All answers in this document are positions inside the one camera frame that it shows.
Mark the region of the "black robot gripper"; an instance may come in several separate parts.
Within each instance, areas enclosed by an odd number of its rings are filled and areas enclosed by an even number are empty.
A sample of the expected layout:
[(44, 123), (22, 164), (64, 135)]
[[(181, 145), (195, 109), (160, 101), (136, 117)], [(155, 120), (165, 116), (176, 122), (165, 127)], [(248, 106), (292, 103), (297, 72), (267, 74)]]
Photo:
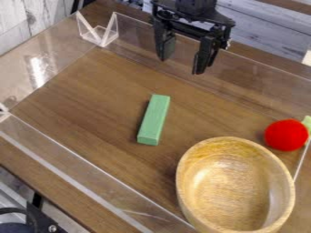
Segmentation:
[(216, 10), (217, 0), (151, 0), (155, 28), (155, 51), (165, 61), (176, 44), (175, 32), (200, 39), (192, 74), (200, 75), (212, 66), (219, 49), (229, 44), (236, 22)]

